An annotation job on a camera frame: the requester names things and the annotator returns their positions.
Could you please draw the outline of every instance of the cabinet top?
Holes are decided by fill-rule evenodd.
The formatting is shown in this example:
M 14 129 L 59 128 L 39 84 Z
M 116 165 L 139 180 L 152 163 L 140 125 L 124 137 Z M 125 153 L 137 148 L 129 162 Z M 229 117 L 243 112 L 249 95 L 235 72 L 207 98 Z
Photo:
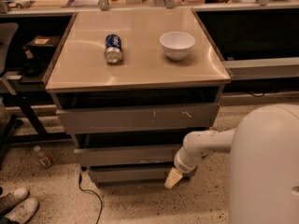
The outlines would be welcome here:
M 169 60 L 160 36 L 170 31 L 194 36 L 192 53 Z M 104 58 L 107 35 L 121 38 L 123 60 Z M 50 92 L 173 88 L 221 84 L 230 76 L 190 8 L 79 12 L 46 89 Z

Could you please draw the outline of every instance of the concrete floor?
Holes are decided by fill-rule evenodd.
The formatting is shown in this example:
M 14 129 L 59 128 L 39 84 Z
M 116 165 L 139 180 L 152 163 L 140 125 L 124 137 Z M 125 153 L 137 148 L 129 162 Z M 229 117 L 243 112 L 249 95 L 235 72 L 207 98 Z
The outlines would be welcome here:
M 273 103 L 299 104 L 299 95 L 224 97 L 213 129 L 220 132 L 235 128 L 250 111 Z M 46 107 L 48 111 L 45 112 L 45 108 L 38 108 L 36 112 L 48 131 L 61 130 L 54 112 L 49 112 L 52 109 Z M 30 124 L 24 121 L 15 135 L 32 132 Z M 55 164 L 49 170 L 36 162 L 35 145 L 42 146 L 53 157 Z M 0 185 L 4 193 L 25 186 L 31 196 L 37 197 L 40 205 L 29 223 L 96 223 L 100 203 L 96 196 L 78 188 L 80 167 L 71 141 L 26 143 L 6 148 Z M 103 213 L 98 222 L 101 224 L 224 224 L 228 223 L 229 158 L 229 154 L 213 154 L 198 165 L 190 182 L 180 183 L 172 190 L 164 188 L 164 182 L 110 185 L 98 189 L 85 172 L 82 187 L 94 190 L 103 199 Z

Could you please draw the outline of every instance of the blue soda can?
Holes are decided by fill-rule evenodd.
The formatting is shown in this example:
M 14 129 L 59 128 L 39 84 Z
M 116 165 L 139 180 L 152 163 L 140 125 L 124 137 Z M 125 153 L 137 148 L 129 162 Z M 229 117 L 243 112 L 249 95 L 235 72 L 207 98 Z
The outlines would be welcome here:
M 118 63 L 122 59 L 121 38 L 118 35 L 111 34 L 106 36 L 106 49 L 104 52 L 105 60 L 108 63 Z

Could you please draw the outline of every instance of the white bowl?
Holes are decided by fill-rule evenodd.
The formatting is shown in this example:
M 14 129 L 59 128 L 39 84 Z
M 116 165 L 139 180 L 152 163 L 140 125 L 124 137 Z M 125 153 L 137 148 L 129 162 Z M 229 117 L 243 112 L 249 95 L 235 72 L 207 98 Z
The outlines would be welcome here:
M 160 43 L 165 55 L 173 61 L 185 58 L 192 51 L 195 39 L 183 32 L 169 32 L 161 35 Z

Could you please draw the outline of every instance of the person's foot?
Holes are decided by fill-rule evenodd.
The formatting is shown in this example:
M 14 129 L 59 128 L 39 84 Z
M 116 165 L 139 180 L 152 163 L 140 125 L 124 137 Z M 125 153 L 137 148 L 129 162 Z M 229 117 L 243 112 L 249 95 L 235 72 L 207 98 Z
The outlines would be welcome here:
M 0 214 L 5 213 L 7 210 L 24 201 L 28 195 L 29 190 L 27 188 L 19 188 L 3 197 L 0 197 Z
M 13 208 L 6 217 L 12 221 L 24 224 L 35 214 L 37 208 L 38 200 L 36 198 L 28 198 Z

